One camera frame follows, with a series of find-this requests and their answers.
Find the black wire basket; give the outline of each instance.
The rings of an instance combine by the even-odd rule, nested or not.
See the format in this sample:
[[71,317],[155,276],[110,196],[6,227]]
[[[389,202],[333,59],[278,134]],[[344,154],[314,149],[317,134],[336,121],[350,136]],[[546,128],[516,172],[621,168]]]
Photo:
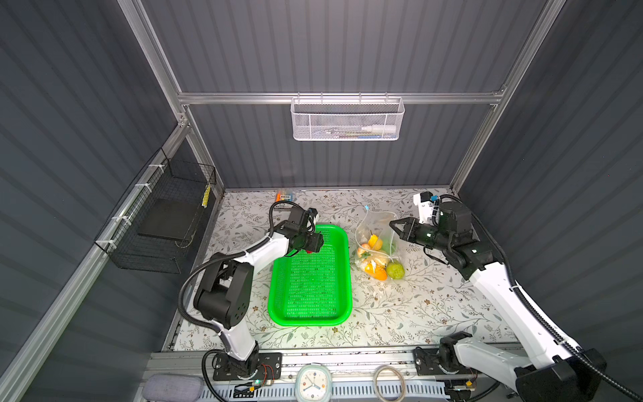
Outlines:
[[104,228],[116,219],[116,229],[96,245],[119,268],[189,271],[215,203],[215,177],[213,166],[166,158],[146,184],[135,185],[140,189],[127,211],[111,214]]

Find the alarm clock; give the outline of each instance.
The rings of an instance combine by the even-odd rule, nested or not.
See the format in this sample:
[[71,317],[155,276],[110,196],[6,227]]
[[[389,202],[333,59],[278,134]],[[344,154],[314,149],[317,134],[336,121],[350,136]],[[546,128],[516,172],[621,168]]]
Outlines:
[[294,383],[294,395],[298,402],[329,402],[332,395],[331,372],[324,366],[303,366]]

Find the green plastic basket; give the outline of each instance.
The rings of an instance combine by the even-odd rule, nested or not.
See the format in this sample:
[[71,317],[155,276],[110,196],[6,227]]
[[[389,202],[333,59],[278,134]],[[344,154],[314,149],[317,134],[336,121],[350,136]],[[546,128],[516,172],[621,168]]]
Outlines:
[[319,253],[275,261],[268,314],[279,325],[339,325],[353,309],[349,238],[333,224],[316,231],[323,236]]

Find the corrugated wall panel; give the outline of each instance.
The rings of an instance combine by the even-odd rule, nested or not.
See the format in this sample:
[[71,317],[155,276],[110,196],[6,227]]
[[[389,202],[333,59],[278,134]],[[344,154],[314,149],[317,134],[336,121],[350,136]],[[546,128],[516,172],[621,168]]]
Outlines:
[[[116,1],[1,2],[0,71],[3,372],[176,121]],[[129,399],[179,283],[107,267],[23,400]]]
[[460,191],[534,300],[639,393],[641,21],[640,1],[568,1]]
[[190,108],[228,188],[447,185],[489,110],[408,105],[397,141],[302,142],[288,106]]
[[544,0],[144,0],[186,92],[476,92]]

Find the patterned table surface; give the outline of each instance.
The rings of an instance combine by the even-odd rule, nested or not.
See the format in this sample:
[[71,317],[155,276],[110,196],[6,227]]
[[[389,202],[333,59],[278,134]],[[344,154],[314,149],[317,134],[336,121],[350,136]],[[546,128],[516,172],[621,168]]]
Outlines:
[[[443,194],[446,189],[429,189]],[[398,217],[417,216],[413,194],[403,190],[311,190],[298,192],[296,202],[317,208],[319,223],[342,227],[350,252],[357,247],[354,230],[368,205],[374,211],[392,211]],[[226,193],[206,259],[217,251],[239,251],[264,236],[267,213],[275,192]],[[334,327],[282,327],[269,317],[267,300],[272,266],[255,275],[246,315],[252,335],[262,349],[417,345],[438,343],[456,331],[468,331],[484,342],[513,342],[516,337],[494,307],[451,266],[427,258],[420,246],[402,242],[404,280],[380,282],[351,265],[353,312]],[[436,257],[442,254],[433,251]],[[201,318],[190,301],[189,312]],[[209,329],[181,323],[175,351],[222,347]]]

